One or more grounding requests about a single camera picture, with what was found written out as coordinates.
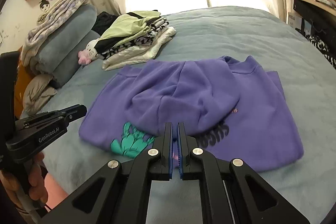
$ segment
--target pink fabric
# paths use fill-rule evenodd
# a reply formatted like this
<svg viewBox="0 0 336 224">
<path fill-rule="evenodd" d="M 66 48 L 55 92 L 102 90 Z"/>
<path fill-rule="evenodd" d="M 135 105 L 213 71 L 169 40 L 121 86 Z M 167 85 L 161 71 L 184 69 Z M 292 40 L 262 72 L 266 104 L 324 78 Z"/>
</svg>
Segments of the pink fabric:
<svg viewBox="0 0 336 224">
<path fill-rule="evenodd" d="M 80 65 L 88 65 L 91 63 L 91 59 L 90 59 L 90 55 L 89 55 L 89 51 L 87 49 L 83 50 L 83 51 L 79 51 L 78 52 L 78 64 Z"/>
</svg>

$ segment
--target pillow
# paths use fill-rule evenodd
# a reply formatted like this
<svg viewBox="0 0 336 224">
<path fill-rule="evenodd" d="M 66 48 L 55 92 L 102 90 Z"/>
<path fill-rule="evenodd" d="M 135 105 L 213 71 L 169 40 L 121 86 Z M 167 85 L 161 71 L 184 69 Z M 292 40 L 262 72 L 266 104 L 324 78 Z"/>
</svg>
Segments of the pillow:
<svg viewBox="0 0 336 224">
<path fill-rule="evenodd" d="M 90 30 L 86 36 L 68 53 L 57 68 L 52 72 L 53 80 L 50 85 L 56 89 L 61 88 L 75 74 L 81 65 L 78 64 L 78 52 L 94 39 L 100 38 L 95 31 Z"/>
<path fill-rule="evenodd" d="M 52 78 L 52 75 L 38 75 L 28 84 L 22 103 L 29 116 L 36 114 L 57 93 L 57 90 L 48 86 Z"/>
<path fill-rule="evenodd" d="M 48 36 L 37 55 L 31 59 L 32 71 L 51 74 L 68 53 L 82 40 L 96 22 L 97 10 L 87 4 L 75 13 L 55 32 Z"/>
</svg>

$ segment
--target cartoon wall sticker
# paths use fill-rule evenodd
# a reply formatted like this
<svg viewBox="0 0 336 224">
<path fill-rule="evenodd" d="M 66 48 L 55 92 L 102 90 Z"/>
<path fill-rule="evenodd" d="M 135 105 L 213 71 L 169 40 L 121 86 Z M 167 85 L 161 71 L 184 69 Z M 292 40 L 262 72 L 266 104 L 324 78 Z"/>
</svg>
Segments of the cartoon wall sticker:
<svg viewBox="0 0 336 224">
<path fill-rule="evenodd" d="M 41 11 L 46 12 L 46 11 L 49 10 L 49 8 L 50 8 L 50 2 L 48 0 L 41 0 L 40 1 Z"/>
</svg>

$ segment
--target metal screw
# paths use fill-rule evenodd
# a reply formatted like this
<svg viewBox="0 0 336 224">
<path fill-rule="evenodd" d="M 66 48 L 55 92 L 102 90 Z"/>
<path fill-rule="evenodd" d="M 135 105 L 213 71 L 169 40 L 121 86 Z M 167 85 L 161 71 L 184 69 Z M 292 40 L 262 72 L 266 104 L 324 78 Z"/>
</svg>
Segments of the metal screw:
<svg viewBox="0 0 336 224">
<path fill-rule="evenodd" d="M 149 156 L 156 156 L 159 153 L 157 149 L 150 149 L 148 150 L 148 155 Z"/>
<path fill-rule="evenodd" d="M 232 161 L 232 163 L 233 163 L 233 165 L 239 167 L 239 166 L 242 166 L 244 162 L 243 162 L 241 159 L 234 159 L 234 160 Z"/>
<path fill-rule="evenodd" d="M 108 167 L 110 168 L 116 168 L 119 165 L 119 163 L 116 160 L 110 160 L 109 163 L 107 164 Z"/>
<path fill-rule="evenodd" d="M 201 149 L 201 148 L 194 148 L 193 149 L 193 153 L 195 154 L 195 155 L 201 155 L 201 154 L 203 154 L 203 149 Z"/>
</svg>

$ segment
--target teal graphic print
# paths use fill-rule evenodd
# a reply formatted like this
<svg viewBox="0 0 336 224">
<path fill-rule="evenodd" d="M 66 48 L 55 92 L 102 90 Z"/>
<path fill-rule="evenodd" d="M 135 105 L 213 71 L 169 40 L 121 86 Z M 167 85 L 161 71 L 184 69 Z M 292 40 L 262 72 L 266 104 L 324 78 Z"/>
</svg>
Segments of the teal graphic print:
<svg viewBox="0 0 336 224">
<path fill-rule="evenodd" d="M 145 136 L 148 136 L 148 134 L 138 130 L 130 122 L 127 122 L 124 124 L 121 143 L 117 139 L 114 139 L 111 143 L 111 150 L 114 153 L 135 158 L 149 144 L 153 143 L 155 139 L 154 136 L 151 136 L 145 140 Z"/>
</svg>

